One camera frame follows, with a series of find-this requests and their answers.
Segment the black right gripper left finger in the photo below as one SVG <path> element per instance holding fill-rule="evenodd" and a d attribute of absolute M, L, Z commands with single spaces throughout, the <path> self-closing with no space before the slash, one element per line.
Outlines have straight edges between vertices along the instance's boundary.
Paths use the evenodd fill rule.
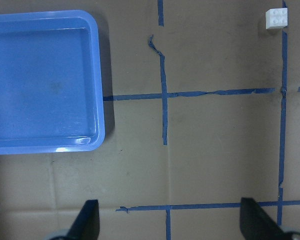
<path fill-rule="evenodd" d="M 69 231 L 66 240 L 97 240 L 100 234 L 100 213 L 97 199 L 87 200 Z"/>

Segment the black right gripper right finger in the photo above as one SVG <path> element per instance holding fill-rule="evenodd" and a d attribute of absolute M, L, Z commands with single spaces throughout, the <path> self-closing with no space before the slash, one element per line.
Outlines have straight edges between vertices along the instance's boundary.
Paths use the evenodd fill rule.
<path fill-rule="evenodd" d="M 289 240 L 284 232 L 253 198 L 240 202 L 240 232 L 245 240 Z"/>

